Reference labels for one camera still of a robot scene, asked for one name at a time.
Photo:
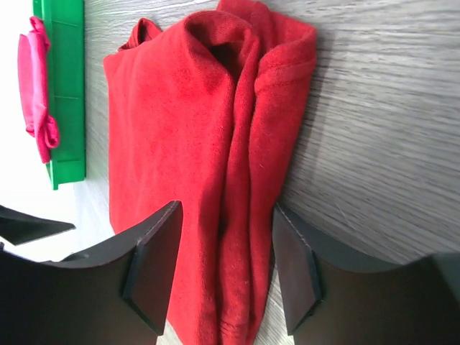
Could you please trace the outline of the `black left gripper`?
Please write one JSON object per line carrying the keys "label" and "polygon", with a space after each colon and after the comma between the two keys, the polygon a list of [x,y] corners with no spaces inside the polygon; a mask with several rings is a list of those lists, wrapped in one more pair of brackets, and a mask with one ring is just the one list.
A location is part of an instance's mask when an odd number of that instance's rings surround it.
{"label": "black left gripper", "polygon": [[74,228],[71,223],[38,218],[1,206],[1,238],[13,245],[33,242]]}

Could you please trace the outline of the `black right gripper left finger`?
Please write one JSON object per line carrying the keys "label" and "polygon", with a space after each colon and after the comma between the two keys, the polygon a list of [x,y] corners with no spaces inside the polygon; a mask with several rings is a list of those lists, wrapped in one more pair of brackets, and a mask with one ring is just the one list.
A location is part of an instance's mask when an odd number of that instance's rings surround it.
{"label": "black right gripper left finger", "polygon": [[3,344],[155,344],[183,222],[179,201],[58,262],[1,251]]}

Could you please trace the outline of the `dark red t-shirt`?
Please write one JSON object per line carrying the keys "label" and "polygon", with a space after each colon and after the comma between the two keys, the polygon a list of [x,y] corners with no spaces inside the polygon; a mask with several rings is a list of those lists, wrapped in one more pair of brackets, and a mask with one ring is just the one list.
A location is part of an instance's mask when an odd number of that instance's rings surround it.
{"label": "dark red t-shirt", "polygon": [[167,318],[184,344],[252,344],[270,285],[272,209],[303,121],[316,28],[221,1],[168,29],[140,19],[105,57],[109,218],[172,200],[183,230]]}

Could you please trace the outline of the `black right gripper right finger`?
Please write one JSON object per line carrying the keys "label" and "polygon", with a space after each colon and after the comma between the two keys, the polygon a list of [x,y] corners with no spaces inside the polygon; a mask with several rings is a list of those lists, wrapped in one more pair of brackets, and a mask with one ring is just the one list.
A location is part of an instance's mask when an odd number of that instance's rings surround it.
{"label": "black right gripper right finger", "polygon": [[296,344],[457,344],[459,254],[395,264],[360,252],[276,205],[275,253]]}

